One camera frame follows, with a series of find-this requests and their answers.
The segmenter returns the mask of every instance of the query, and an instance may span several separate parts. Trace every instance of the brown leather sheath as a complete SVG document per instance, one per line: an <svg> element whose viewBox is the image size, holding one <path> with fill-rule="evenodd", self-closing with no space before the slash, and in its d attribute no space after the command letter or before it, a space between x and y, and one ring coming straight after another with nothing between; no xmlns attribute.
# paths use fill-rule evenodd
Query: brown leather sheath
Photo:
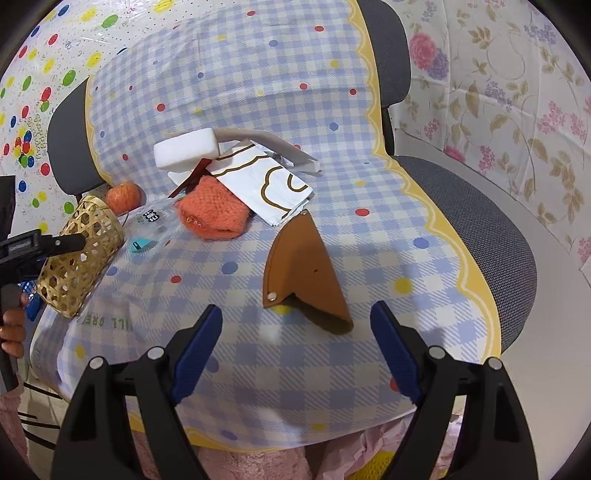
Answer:
<svg viewBox="0 0 591 480"><path fill-rule="evenodd" d="M312 215L304 210L281 229L267 257L264 308L289 305L335 335L349 333L353 320L329 253Z"/></svg>

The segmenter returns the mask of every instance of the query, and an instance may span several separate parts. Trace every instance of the yellow dot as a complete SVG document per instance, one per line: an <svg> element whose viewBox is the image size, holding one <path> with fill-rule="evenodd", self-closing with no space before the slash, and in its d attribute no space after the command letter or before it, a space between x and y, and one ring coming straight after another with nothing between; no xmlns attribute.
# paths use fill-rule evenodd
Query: yellow dot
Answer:
<svg viewBox="0 0 591 480"><path fill-rule="evenodd" d="M76 352L76 356L80 359L83 359L86 356L86 351L82 345L76 345L74 351Z"/></svg>
<svg viewBox="0 0 591 480"><path fill-rule="evenodd" d="M95 15L96 15L96 8L95 7L92 7L92 8L89 8L86 12L84 12L82 14L82 16L80 17L80 19L83 22L88 22Z"/></svg>
<svg viewBox="0 0 591 480"><path fill-rule="evenodd" d="M277 307L273 307L272 310L277 315L287 315L291 311L291 307L289 305L278 305Z"/></svg>
<svg viewBox="0 0 591 480"><path fill-rule="evenodd" d="M49 59L45 62L45 66L43 67L43 73L49 72L53 68L53 59Z"/></svg>
<svg viewBox="0 0 591 480"><path fill-rule="evenodd" d="M394 282L394 290L403 295L411 293L413 291L413 282L411 282L410 278L399 278Z"/></svg>

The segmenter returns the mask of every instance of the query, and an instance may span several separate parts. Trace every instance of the blue gripper pad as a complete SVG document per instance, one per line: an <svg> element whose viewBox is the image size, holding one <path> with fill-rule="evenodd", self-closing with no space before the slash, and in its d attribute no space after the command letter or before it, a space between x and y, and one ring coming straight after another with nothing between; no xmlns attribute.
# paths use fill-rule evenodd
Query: blue gripper pad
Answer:
<svg viewBox="0 0 591 480"><path fill-rule="evenodd" d="M219 307L213 307L174 368L171 397L176 404L195 390L221 333L222 311Z"/></svg>
<svg viewBox="0 0 591 480"><path fill-rule="evenodd" d="M423 400L418 365L390 319L390 309L383 302L374 303L369 314L371 331L400 393L418 405Z"/></svg>

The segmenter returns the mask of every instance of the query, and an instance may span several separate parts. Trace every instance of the woven bamboo basket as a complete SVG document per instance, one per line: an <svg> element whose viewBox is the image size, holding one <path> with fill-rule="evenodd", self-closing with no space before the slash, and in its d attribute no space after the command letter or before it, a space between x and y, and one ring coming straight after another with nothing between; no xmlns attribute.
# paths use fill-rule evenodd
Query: woven bamboo basket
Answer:
<svg viewBox="0 0 591 480"><path fill-rule="evenodd" d="M37 280L37 293L67 318L76 316L100 273L124 242L117 217L93 195L82 199L60 234L73 233L86 237L84 250L48 258Z"/></svg>

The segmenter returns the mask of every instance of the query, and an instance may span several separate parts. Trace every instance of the blue gingham tablecloth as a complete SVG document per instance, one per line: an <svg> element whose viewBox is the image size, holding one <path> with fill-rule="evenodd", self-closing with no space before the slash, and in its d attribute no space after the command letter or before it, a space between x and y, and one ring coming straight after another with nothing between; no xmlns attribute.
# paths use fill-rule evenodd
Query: blue gingham tablecloth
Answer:
<svg viewBox="0 0 591 480"><path fill-rule="evenodd" d="M412 193L395 162L387 171L375 155L377 79L356 4L251 8L255 15L228 8L150 35L89 82L97 162L114 184L138 183L148 204L126 224L128 243L78 317L47 309L31 349L33 366L69 397L93 356L135 359L217 304L222 335L177 412L192 443L235 451L321 442L409 411L369 327L378 300L455 358L498 354L490 304L465 294L476 264L457 235L434 233L434 205ZM262 309L277 228L255 217L236 240L202 241L163 199L174 185L153 166L152 146L225 125L273 131L322 162L319 175L302 178L314 189L309 211L349 305L350 334L328 334L297 310ZM137 236L151 241L143 252L130 249ZM129 409L137 419L136 402Z"/></svg>

